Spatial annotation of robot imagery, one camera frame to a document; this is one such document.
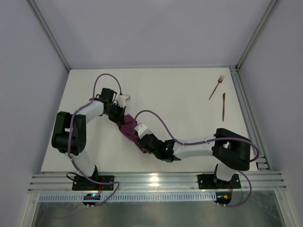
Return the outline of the purple satin napkin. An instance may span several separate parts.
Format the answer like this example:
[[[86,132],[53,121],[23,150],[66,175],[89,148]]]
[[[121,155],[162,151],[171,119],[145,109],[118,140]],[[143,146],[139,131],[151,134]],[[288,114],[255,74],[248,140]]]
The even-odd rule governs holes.
[[[142,153],[147,153],[146,150],[144,150],[140,144],[139,144],[139,137],[134,133],[134,128],[137,126],[137,121],[130,115],[127,114],[124,116],[124,123],[123,124],[118,124],[118,128],[120,132],[130,141],[132,141],[137,148],[142,152]]]

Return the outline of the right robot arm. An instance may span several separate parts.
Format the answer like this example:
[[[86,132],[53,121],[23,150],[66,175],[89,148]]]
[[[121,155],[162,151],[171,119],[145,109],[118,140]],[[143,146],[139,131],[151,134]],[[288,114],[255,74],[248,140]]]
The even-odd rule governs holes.
[[[250,140],[219,128],[202,141],[158,139],[144,124],[135,127],[139,146],[157,159],[168,163],[190,157],[215,157],[219,160],[214,170],[213,182],[218,188],[231,185],[237,171],[250,169]]]

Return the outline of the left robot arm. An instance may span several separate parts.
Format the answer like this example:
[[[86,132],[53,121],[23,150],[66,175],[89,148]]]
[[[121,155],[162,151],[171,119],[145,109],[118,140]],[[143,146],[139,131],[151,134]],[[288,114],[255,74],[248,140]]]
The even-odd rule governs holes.
[[[87,104],[74,113],[59,112],[56,116],[51,145],[71,161],[77,176],[100,184],[98,168],[90,160],[85,148],[87,124],[96,117],[106,115],[116,124],[124,124],[126,103],[130,96],[104,88],[93,95]]]

